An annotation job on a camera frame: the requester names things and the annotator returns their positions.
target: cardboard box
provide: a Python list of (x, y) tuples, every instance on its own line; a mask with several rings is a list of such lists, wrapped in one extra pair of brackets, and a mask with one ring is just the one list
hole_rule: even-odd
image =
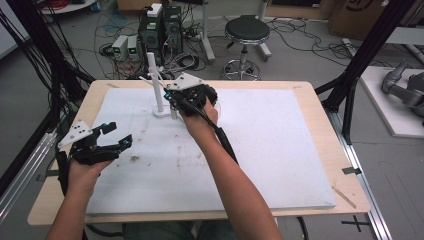
[(117, 0), (119, 10), (141, 10), (153, 3), (161, 3), (161, 0)]
[(338, 2), (328, 21), (331, 35), (364, 40), (384, 10), (381, 1)]

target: person's right hand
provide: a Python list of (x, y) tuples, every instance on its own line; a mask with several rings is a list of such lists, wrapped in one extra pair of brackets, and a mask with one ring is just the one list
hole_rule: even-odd
[[(218, 111), (212, 106), (208, 98), (206, 98), (206, 104), (203, 107), (203, 112), (209, 117), (209, 119), (215, 123), (218, 122)], [(194, 140), (198, 141), (203, 138), (215, 137), (214, 129), (199, 115), (193, 115), (187, 117), (183, 112), (180, 111), (180, 115), (184, 119), (187, 130)]]

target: hand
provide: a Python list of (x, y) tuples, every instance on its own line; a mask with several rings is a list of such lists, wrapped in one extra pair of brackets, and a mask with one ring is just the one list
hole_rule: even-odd
[[(215, 123), (218, 122), (218, 111), (212, 106), (211, 102), (208, 98), (206, 98), (206, 104), (203, 107), (203, 112), (209, 117), (209, 119)], [(199, 115), (193, 115), (187, 117), (183, 112), (180, 112), (180, 115), (184, 119), (184, 123), (186, 124), (187, 130), (190, 135), (194, 138), (194, 140), (198, 141), (201, 138), (205, 137), (213, 137), (215, 138), (214, 129), (209, 126), (209, 124)]]
[(100, 172), (112, 161), (96, 163), (92, 166), (79, 164), (75, 159), (71, 159), (68, 177), (67, 193), (72, 192), (90, 198), (94, 191), (94, 185)]

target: table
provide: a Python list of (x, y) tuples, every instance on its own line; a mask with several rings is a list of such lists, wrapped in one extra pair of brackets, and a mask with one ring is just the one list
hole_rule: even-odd
[[(370, 204), (355, 174), (344, 174), (342, 169), (351, 167), (337, 136), (322, 109), (315, 91), (308, 82), (287, 81), (207, 81), (212, 87), (235, 89), (292, 89), (310, 131), (324, 170), (336, 196), (337, 206), (331, 209), (304, 209), (272, 211), (274, 216), (304, 216), (317, 214), (365, 213)], [(101, 107), (109, 88), (149, 88), (141, 81), (98, 80), (95, 81), (75, 119), (84, 119), (90, 126)], [(31, 225), (51, 224), (62, 203), (63, 196), (57, 177), (48, 177), (28, 216)], [(223, 211), (142, 213), (142, 214), (98, 214), (87, 215), (87, 223), (134, 222), (160, 220), (192, 220), (226, 218)]]

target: black stool seat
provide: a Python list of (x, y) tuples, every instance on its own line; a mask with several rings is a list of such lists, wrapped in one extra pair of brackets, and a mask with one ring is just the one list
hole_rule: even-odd
[(261, 44), (269, 37), (269, 27), (254, 16), (241, 16), (225, 25), (225, 35), (233, 42)]

